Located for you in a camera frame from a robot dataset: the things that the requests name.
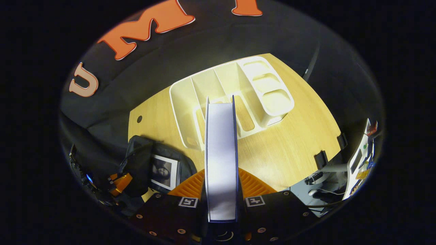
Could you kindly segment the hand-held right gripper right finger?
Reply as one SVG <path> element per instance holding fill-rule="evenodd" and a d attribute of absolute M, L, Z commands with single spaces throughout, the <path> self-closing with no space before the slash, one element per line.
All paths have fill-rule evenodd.
<path fill-rule="evenodd" d="M 283 245 L 318 222 L 317 216 L 291 191 L 275 191 L 239 169 L 244 245 Z"/>

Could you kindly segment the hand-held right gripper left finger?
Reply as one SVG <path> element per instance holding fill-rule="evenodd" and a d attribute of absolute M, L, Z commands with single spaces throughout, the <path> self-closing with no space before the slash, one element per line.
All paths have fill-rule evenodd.
<path fill-rule="evenodd" d="M 204 180 L 201 170 L 168 194 L 152 195 L 131 217 L 132 226 L 159 245 L 202 245 Z"/>

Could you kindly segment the grey portrait cover book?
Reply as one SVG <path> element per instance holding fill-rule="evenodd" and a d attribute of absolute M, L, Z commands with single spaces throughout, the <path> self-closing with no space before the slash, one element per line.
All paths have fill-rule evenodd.
<path fill-rule="evenodd" d="M 151 157 L 151 183 L 169 192 L 180 183 L 179 161 L 153 154 Z"/>

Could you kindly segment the black schoolbag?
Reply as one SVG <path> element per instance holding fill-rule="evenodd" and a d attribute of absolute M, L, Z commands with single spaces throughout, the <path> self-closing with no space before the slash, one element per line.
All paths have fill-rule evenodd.
<path fill-rule="evenodd" d="M 133 177 L 125 189 L 130 196 L 142 196 L 148 189 L 168 194 L 169 192 L 151 183 L 151 157 L 153 154 L 179 161 L 179 185 L 197 173 L 193 161 L 175 148 L 153 139 L 134 135 L 129 140 L 125 159 L 118 168 L 118 173 L 130 173 Z"/>

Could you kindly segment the dark blue cover book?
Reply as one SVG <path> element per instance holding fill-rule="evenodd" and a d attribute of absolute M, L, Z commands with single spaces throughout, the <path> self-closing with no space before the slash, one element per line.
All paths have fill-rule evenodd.
<path fill-rule="evenodd" d="M 235 103 L 207 102 L 205 191 L 209 222 L 238 220 L 239 190 Z"/>

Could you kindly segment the white bookshelf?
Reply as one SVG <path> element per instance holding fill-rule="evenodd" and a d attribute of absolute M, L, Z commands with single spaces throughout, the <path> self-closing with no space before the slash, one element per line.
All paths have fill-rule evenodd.
<path fill-rule="evenodd" d="M 201 124 L 208 102 L 231 103 L 236 99 L 238 138 L 277 124 L 295 105 L 277 70 L 259 55 L 192 74 L 171 85 L 169 95 L 182 144 L 200 151 L 205 148 Z"/>

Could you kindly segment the white cluttered shelf unit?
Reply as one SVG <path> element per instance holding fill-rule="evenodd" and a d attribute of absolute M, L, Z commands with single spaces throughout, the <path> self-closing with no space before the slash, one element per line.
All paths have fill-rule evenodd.
<path fill-rule="evenodd" d="M 343 200 L 355 194 L 370 175 L 375 165 L 377 133 L 378 121 L 372 123 L 369 118 L 353 128 L 348 146 L 343 152 L 344 159 L 347 160 L 347 184 Z"/>

